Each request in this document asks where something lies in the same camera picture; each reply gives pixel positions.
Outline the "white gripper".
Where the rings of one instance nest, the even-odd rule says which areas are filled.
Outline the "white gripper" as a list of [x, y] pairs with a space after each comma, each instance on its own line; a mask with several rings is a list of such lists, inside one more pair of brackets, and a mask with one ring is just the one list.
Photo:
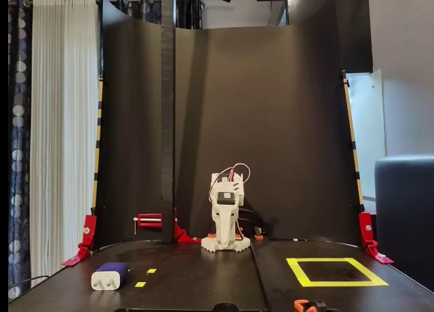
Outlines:
[[243, 206], [245, 198], [243, 174], [234, 173], [229, 180], [228, 172], [213, 173], [209, 198], [218, 244], [234, 244], [237, 210]]

